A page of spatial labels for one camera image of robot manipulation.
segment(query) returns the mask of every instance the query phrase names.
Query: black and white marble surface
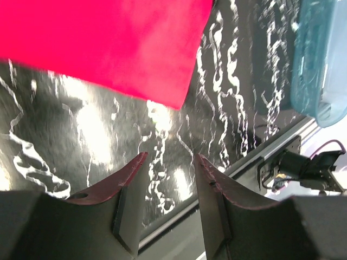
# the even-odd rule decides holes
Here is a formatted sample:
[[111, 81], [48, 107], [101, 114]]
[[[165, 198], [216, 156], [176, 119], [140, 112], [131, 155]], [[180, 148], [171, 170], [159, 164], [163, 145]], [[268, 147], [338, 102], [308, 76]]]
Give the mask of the black and white marble surface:
[[224, 171], [295, 119], [288, 92], [299, 4], [217, 0], [180, 111], [2, 62], [0, 190], [66, 198], [148, 151], [150, 225], [195, 193], [194, 154]]

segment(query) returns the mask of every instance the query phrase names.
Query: pink fabric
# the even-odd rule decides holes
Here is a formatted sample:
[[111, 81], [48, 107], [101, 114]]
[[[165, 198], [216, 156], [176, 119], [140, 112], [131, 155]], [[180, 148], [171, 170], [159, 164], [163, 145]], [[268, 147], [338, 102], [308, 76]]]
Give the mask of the pink fabric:
[[211, 0], [0, 0], [0, 58], [179, 109]]

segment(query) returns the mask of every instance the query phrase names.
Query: translucent plastic bin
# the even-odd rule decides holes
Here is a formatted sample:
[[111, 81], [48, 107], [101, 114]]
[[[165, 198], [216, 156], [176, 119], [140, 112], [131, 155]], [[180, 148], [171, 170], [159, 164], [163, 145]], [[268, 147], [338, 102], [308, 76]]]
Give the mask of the translucent plastic bin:
[[291, 103], [321, 127], [347, 114], [347, 0], [303, 0]]

